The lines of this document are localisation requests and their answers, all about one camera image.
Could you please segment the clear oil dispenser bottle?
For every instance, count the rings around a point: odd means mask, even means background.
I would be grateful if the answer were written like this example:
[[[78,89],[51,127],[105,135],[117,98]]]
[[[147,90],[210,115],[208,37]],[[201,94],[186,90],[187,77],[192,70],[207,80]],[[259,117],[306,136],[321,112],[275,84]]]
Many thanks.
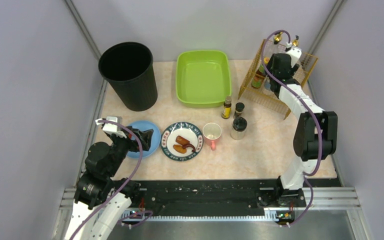
[[[282,41],[282,31],[279,31],[274,37],[273,37],[273,44],[271,47],[272,54],[277,54],[281,51],[281,45],[280,42]]]

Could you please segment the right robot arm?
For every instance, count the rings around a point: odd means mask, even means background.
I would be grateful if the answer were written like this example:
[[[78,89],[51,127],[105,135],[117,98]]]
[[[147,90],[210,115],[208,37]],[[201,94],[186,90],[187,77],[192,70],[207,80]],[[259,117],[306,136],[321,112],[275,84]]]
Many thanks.
[[[321,161],[333,154],[337,147],[338,116],[313,102],[294,78],[299,68],[295,57],[275,53],[263,65],[270,81],[270,90],[297,119],[293,137],[295,158],[287,170],[277,178],[272,193],[258,197],[261,206],[285,206],[299,203],[307,177],[315,175]]]

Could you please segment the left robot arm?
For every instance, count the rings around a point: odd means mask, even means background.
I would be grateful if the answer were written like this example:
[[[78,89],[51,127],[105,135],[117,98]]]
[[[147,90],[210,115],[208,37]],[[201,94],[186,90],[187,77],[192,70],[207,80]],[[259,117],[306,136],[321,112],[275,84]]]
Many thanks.
[[[64,236],[66,240],[106,240],[124,211],[139,193],[139,184],[123,178],[113,180],[128,152],[151,147],[153,129],[141,131],[128,127],[127,136],[109,134],[112,144],[96,142],[89,147],[85,172],[76,184],[71,219]]]

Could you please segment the dark sauce dispenser bottle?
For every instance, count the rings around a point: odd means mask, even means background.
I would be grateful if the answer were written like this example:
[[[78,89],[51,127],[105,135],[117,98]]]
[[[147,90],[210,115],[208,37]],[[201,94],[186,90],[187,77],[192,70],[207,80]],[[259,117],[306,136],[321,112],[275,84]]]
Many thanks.
[[[292,46],[294,46],[294,47],[298,47],[298,46],[299,46],[299,44],[300,44],[300,38],[299,38],[298,35],[295,36],[295,39],[292,41],[291,44],[292,44]]]

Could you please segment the green label sauce bottle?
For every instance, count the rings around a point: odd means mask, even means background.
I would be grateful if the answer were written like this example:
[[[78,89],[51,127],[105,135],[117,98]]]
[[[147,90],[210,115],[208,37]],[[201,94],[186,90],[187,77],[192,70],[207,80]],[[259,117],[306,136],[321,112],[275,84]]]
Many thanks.
[[[257,71],[255,72],[254,78],[251,82],[251,87],[254,89],[259,89],[266,77],[264,66],[267,65],[270,61],[269,57],[264,57],[262,63],[258,67]]]

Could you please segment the silver lid glass jar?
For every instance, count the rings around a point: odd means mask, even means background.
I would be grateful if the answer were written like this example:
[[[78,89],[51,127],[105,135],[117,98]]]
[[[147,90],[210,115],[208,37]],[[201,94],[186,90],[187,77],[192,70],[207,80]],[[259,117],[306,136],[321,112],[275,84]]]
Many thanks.
[[[264,79],[264,88],[269,92],[271,91],[271,80],[269,76],[266,76]]]

